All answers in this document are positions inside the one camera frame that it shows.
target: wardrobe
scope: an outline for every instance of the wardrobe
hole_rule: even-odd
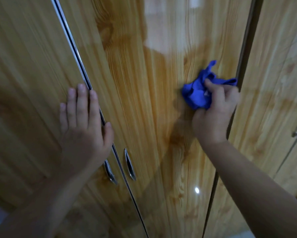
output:
[[[297,197],[297,0],[0,0],[0,207],[57,171],[59,104],[85,82],[114,146],[57,237],[249,230],[180,92],[211,60],[238,77],[230,142]]]

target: purple cleaning cloth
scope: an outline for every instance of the purple cleaning cloth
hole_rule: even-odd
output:
[[[211,71],[212,66],[216,64],[216,60],[209,63],[206,69],[202,69],[197,79],[189,84],[184,84],[182,88],[182,95],[186,103],[194,110],[198,108],[210,108],[211,93],[204,85],[205,79],[208,78],[214,84],[228,84],[237,85],[237,79],[232,78],[228,80],[216,78],[216,74]]]

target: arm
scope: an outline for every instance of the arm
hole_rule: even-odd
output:
[[[52,237],[70,210],[84,184],[110,153],[113,130],[106,123],[102,136],[99,103],[95,91],[83,84],[68,91],[67,104],[60,105],[63,134],[59,172],[0,224],[0,237]]]
[[[297,237],[297,200],[247,160],[226,139],[238,89],[207,80],[211,107],[197,110],[193,127],[229,194],[257,237]]]

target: forearm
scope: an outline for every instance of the forearm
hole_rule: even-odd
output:
[[[52,237],[89,174],[61,170],[0,225],[0,237]]]
[[[228,141],[204,148],[229,194],[257,236],[297,235],[297,200]]]

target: wooden cabinet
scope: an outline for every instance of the wooden cabinet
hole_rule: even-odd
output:
[[[289,153],[297,130],[297,0],[264,0],[240,100],[229,140],[297,196],[297,144]],[[228,237],[246,229],[219,180],[205,237]]]
[[[59,1],[148,235],[201,236],[215,169],[180,88],[213,59],[236,75],[251,0]]]
[[[0,199],[17,207],[60,164],[58,109],[83,82],[50,0],[0,0]],[[60,227],[69,237],[145,236],[112,154]]]

